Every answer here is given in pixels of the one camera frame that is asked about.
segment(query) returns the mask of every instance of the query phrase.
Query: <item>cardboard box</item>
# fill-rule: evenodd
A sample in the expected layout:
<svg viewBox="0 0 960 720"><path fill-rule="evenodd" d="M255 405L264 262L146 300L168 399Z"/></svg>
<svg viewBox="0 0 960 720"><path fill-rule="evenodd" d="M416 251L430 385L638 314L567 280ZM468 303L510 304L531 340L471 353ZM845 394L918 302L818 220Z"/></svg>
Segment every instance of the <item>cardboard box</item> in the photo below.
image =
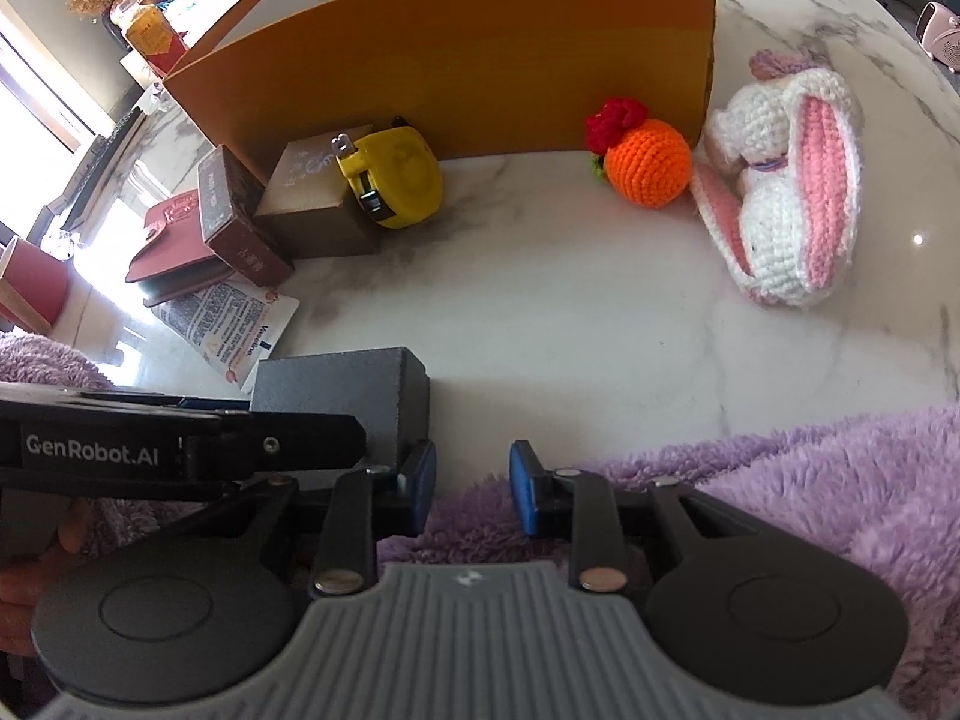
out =
<svg viewBox="0 0 960 720"><path fill-rule="evenodd" d="M287 143L395 116L438 159L582 149L611 97L693 145L715 18L716 0L240 0L165 86L264 182Z"/></svg>
<svg viewBox="0 0 960 720"><path fill-rule="evenodd" d="M254 215L295 259L373 254L379 228L363 212L337 165L330 140L347 132L356 140L372 127L333 130L290 143Z"/></svg>
<svg viewBox="0 0 960 720"><path fill-rule="evenodd" d="M263 196L256 176L225 146L200 161L197 175L203 242L258 287L275 287L290 278L293 266L250 220Z"/></svg>

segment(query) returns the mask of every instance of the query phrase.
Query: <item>red crocheted flower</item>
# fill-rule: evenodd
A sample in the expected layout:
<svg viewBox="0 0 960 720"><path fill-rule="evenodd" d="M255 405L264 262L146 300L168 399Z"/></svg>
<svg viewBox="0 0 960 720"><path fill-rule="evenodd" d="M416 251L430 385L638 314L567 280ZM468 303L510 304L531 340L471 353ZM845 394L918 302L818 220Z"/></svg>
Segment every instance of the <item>red crocheted flower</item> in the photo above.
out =
<svg viewBox="0 0 960 720"><path fill-rule="evenodd" d="M610 98L600 113L587 119L587 148L594 154L606 154L628 130L646 121L646 105L632 98Z"/></svg>

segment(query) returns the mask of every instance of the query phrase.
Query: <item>brown box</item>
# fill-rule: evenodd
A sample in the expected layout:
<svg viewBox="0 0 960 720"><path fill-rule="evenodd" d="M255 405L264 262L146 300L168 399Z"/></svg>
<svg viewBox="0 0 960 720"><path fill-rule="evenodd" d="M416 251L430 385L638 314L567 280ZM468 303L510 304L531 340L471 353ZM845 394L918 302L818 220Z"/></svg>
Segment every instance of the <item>brown box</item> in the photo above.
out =
<svg viewBox="0 0 960 720"><path fill-rule="evenodd" d="M203 242L258 287L286 281L293 266L250 220L263 196L263 184L225 146L217 146L200 161L197 175Z"/></svg>
<svg viewBox="0 0 960 720"><path fill-rule="evenodd" d="M330 139L356 140L373 131L354 127L288 143L254 220L295 259L373 254L379 228L364 214L347 184Z"/></svg>

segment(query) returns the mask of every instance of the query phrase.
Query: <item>black circular plate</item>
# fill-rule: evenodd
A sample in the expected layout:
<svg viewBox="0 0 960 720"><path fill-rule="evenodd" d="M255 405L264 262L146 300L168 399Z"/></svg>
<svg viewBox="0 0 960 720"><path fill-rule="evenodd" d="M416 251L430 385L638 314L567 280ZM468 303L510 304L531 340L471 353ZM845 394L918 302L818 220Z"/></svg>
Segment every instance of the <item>black circular plate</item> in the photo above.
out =
<svg viewBox="0 0 960 720"><path fill-rule="evenodd" d="M40 599L32 631L43 665L71 692L177 704L261 669L297 619L290 589L240 546L183 538L71 573Z"/></svg>
<svg viewBox="0 0 960 720"><path fill-rule="evenodd" d="M787 533L704 539L641 610L665 654L726 693L830 704L885 686L907 621L882 581Z"/></svg>

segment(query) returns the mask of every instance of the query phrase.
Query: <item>pink appliance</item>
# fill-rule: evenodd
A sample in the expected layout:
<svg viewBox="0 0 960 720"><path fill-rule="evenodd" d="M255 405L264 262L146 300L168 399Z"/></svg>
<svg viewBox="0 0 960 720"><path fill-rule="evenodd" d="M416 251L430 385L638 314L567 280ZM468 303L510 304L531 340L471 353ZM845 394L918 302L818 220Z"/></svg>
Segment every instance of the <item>pink appliance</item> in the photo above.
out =
<svg viewBox="0 0 960 720"><path fill-rule="evenodd" d="M930 2L920 14L917 40L931 59L960 71L960 17L939 2Z"/></svg>

